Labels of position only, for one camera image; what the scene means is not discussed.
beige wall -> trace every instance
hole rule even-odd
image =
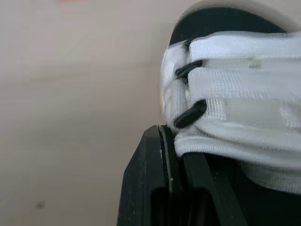
[[[2,1],[1,226],[116,224],[123,171],[163,123],[165,47],[196,2]],[[260,2],[301,24],[300,0]]]

dark spot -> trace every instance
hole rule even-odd
[[[36,208],[38,210],[44,209],[45,208],[45,201],[39,201],[39,202],[37,202]]]

sneaker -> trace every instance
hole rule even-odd
[[[301,194],[301,33],[242,7],[189,10],[161,75],[178,157],[237,160],[253,182]]]

white shoelace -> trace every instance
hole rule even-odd
[[[196,61],[187,84],[176,70]],[[217,32],[170,46],[162,94],[175,150],[239,161],[262,186],[301,194],[301,33]],[[179,129],[174,121],[199,100],[205,113]]]

black eyelet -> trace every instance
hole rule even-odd
[[[192,108],[188,109],[174,120],[174,126],[179,129],[183,129],[191,125],[203,116],[203,114],[206,112],[206,109],[207,103],[205,99],[197,101]]]
[[[188,82],[188,73],[191,70],[193,70],[197,67],[201,67],[202,65],[203,65],[202,60],[192,62],[192,63],[187,64],[184,67],[179,68],[178,70],[176,70],[175,75],[176,75],[177,79],[182,79],[184,81],[184,83],[187,84],[187,82]]]
[[[188,39],[183,43],[183,46],[185,48],[186,51],[189,51],[189,46],[192,43],[193,39]]]

